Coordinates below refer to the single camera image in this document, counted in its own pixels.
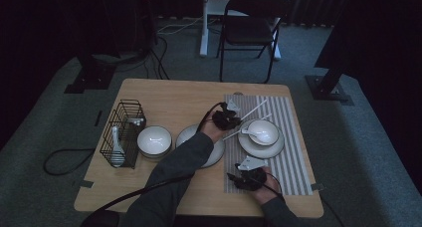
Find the grey pleated curtain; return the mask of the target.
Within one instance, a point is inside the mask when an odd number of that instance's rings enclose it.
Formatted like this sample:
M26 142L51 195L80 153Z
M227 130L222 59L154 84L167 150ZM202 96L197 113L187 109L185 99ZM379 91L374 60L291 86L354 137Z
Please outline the grey pleated curtain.
M332 27L348 0L289 0L289 25Z

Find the white plate with dark rim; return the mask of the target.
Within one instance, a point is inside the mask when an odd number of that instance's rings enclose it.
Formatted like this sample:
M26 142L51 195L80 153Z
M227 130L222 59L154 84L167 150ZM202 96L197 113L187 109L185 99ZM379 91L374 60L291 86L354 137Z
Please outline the white plate with dark rim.
M241 147L249 154L257 158L271 158L278 155L285 147L285 139L282 131L277 128L278 140L272 145L259 145L252 141L246 134L239 133L238 140Z
M187 128L185 128L176 138L175 147L180 146L182 143L190 139L195 133L198 128L197 124L193 124ZM218 140L214 144L214 148L208 157L207 161L202 165L202 168L207 168L215 163L217 163L223 156L225 152L225 143L222 139Z

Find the white desk frame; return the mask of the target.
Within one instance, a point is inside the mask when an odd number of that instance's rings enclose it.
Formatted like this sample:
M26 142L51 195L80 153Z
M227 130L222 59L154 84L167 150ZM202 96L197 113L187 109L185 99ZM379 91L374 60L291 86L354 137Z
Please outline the white desk frame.
M203 0L202 1L202 34L199 48L199 55L201 57L208 56L208 41L209 41L209 29L208 25L211 23L211 16L222 16L225 11L225 7L229 0Z

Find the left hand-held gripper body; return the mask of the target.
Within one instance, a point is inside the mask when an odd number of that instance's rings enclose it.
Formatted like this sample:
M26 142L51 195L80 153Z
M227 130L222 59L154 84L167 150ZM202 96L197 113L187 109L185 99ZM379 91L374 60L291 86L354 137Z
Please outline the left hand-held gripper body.
M222 130L230 130L230 124L234 123L234 117L237 116L237 113L229 110L228 104L225 102L218 103L218 106L221 110L214 112L212 120L218 128Z

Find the dark drape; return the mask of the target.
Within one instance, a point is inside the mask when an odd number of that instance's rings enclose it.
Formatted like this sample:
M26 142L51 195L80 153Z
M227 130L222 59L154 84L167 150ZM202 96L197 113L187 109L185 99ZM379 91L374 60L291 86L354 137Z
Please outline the dark drape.
M358 80L422 194L422 0L348 0L316 64Z
M53 75L77 59L75 38L94 58L122 52L144 57L153 38L150 2L0 0L0 150Z

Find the black metal stand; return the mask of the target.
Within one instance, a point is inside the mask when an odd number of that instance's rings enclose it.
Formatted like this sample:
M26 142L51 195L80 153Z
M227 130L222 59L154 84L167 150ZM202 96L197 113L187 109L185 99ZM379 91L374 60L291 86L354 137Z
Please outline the black metal stand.
M339 83L341 75L349 65L347 49L344 46L325 46L324 53L333 65L324 76L306 76L306 81L315 100L337 101L343 106L353 106L354 102Z
M65 94L82 94L85 90L107 90L116 65L104 64L95 59L84 40L75 38L72 46L81 70L75 80L67 85Z

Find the black wire basket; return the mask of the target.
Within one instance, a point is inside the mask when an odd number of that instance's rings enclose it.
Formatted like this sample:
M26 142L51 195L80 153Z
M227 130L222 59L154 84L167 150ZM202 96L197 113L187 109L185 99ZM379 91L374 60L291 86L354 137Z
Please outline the black wire basket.
M141 125L129 123L127 119L130 117L142 117L144 122ZM137 137L146 126L146 117L140 102L137 100L121 100L108 117L103 132L100 153L110 165L112 151L111 128L113 126L119 128L118 139L125 152L125 162L121 167L135 168L138 156Z

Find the person's dark clothed leg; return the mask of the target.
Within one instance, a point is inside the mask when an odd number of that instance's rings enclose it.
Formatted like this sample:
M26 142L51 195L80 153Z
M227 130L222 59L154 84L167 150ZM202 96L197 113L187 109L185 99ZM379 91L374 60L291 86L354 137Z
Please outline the person's dark clothed leg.
M119 214L115 211L101 210L87 217L80 227L117 227Z

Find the white bowl with dark rim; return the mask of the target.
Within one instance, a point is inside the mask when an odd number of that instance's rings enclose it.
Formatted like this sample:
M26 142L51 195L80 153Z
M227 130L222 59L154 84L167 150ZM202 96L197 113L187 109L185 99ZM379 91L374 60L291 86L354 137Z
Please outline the white bowl with dark rim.
M160 160L160 159L162 159L162 158L164 158L168 153L170 153L171 151L165 151L165 152L161 152L161 153L158 153L158 154L151 154L151 153L147 153L147 152L144 152L144 151L139 151L139 153L143 156L143 157L145 157L145 158L148 158L148 159L152 159L152 160Z
M257 119L253 120L247 127L247 130L261 132L267 136L266 141L261 142L251 134L248 134L250 139L256 144L267 146L274 144L279 139L279 131L277 127L268 120Z
M162 126L149 126L138 135L137 145L141 151L158 154L171 149L172 137Z

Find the person's left hand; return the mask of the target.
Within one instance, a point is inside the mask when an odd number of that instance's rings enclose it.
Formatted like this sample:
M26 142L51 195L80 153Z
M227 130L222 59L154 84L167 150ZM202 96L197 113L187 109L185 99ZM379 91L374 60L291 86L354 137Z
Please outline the person's left hand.
M210 137L214 143L227 133L226 130L218 128L212 119L206 119L201 125L200 131Z

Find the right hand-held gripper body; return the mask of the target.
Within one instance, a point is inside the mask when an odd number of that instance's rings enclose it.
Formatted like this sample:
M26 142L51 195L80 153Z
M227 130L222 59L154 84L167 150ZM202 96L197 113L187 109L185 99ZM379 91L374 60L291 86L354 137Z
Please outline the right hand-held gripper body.
M261 188L267 180L266 172L263 167L267 163L263 159L247 156L241 163L236 164L236 168L240 171L240 178L243 184L243 190L255 191Z

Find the person's right hand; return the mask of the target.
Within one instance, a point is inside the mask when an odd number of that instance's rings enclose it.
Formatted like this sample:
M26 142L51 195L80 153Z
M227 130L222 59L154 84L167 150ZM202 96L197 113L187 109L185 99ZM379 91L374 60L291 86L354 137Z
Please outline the person's right hand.
M264 205L272 199L277 198L281 192L280 183L271 173L271 169L268 166L264 166L263 170L267 176L264 186L250 193L259 205Z

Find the black folding chair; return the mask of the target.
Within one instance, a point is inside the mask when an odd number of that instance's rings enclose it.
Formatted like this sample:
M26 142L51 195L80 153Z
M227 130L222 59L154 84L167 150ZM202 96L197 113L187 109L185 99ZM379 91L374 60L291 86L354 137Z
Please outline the black folding chair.
M288 15L290 0L229 0L225 6L217 57L220 58L219 81L223 81L226 51L271 49L266 84L272 73L282 20Z

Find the grey striped placemat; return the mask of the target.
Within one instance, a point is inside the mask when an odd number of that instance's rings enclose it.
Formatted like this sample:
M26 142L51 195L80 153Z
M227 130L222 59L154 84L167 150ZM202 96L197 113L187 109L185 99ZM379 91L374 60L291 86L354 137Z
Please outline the grey striped placemat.
M272 114L265 120L279 128L285 139L284 149L275 157L264 159L272 174L281 181L284 195L312 195L311 181L303 156L303 145L291 100L288 97L225 95L224 100L238 117L243 117L263 100L268 101L242 121L240 127L247 128L256 119ZM238 134L224 140L224 173L238 174L236 163L241 163L249 155L240 145Z

